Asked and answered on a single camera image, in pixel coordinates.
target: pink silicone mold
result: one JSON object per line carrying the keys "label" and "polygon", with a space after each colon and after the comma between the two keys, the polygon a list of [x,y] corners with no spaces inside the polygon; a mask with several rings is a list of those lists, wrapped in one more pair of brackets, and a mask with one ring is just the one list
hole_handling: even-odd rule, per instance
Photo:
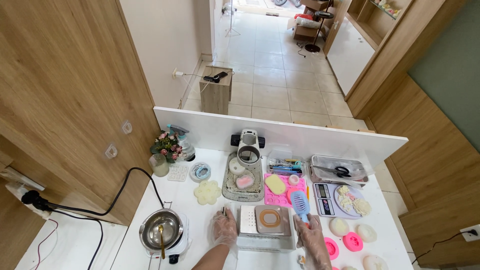
{"label": "pink silicone mold", "polygon": [[348,250],[357,252],[363,249],[363,241],[360,236],[354,232],[349,232],[343,237],[343,244]]}
{"label": "pink silicone mold", "polygon": [[[266,179],[270,175],[272,174],[265,173],[264,179]],[[280,177],[282,182],[285,183],[285,186],[287,186],[287,188],[285,189],[285,192],[283,194],[276,195],[268,188],[267,185],[265,185],[265,198],[264,198],[265,204],[278,205],[283,207],[292,207],[292,204],[287,201],[287,192],[292,187],[297,188],[298,190],[303,191],[305,194],[307,194],[307,185],[305,184],[305,179],[300,178],[298,185],[293,186],[288,183],[288,176],[279,175],[278,177]]]}
{"label": "pink silicone mold", "polygon": [[325,237],[325,246],[327,247],[328,255],[330,255],[330,260],[334,260],[340,254],[338,250],[338,245],[333,241],[332,238]]}

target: gold spoon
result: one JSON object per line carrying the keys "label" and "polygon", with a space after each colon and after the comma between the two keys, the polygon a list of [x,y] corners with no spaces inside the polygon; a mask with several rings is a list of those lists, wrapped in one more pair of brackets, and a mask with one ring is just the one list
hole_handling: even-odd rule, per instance
{"label": "gold spoon", "polygon": [[165,246],[163,245],[163,225],[158,226],[158,231],[160,232],[160,244],[162,246],[162,259],[165,259]]}

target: plastic glove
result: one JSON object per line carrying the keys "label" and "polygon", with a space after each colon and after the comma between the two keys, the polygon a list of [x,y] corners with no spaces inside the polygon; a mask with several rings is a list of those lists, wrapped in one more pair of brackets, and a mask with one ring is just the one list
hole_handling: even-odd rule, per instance
{"label": "plastic glove", "polygon": [[227,245],[230,251],[237,251],[237,223],[232,211],[227,209],[227,216],[218,211],[213,217],[214,245]]}
{"label": "plastic glove", "polygon": [[297,226],[297,248],[305,249],[305,260],[307,269],[315,270],[332,270],[330,255],[325,246],[324,234],[320,223],[311,215],[307,215],[310,228],[298,215],[294,216],[295,225]]}

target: floor lamp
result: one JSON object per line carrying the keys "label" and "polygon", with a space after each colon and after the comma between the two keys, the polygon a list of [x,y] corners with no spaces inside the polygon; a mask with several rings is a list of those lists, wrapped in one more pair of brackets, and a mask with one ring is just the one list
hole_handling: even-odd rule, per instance
{"label": "floor lamp", "polygon": [[228,32],[227,32],[227,34],[225,35],[225,37],[227,37],[228,34],[231,33],[232,31],[235,31],[237,34],[241,35],[239,32],[237,32],[235,29],[232,28],[232,25],[233,25],[233,23],[232,23],[232,22],[233,22],[233,21],[232,21],[232,20],[233,20],[233,0],[231,0],[230,4],[231,4],[231,8],[232,8],[232,9],[230,10],[230,28],[227,29]]}
{"label": "floor lamp", "polygon": [[305,50],[307,50],[309,52],[319,52],[320,51],[320,47],[315,45],[315,43],[317,43],[318,35],[320,34],[320,31],[322,29],[322,25],[324,24],[325,19],[333,18],[333,14],[328,12],[328,8],[330,7],[330,1],[331,0],[328,0],[326,11],[315,12],[315,16],[322,18],[322,22],[320,23],[320,27],[318,28],[317,36],[315,37],[315,40],[313,41],[313,44],[305,45]]}

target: glass jar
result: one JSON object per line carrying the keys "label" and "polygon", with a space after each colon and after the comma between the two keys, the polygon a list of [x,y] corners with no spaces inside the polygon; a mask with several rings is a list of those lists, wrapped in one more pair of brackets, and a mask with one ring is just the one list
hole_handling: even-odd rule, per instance
{"label": "glass jar", "polygon": [[162,154],[154,154],[148,159],[148,163],[150,164],[155,176],[163,177],[170,171],[167,158]]}

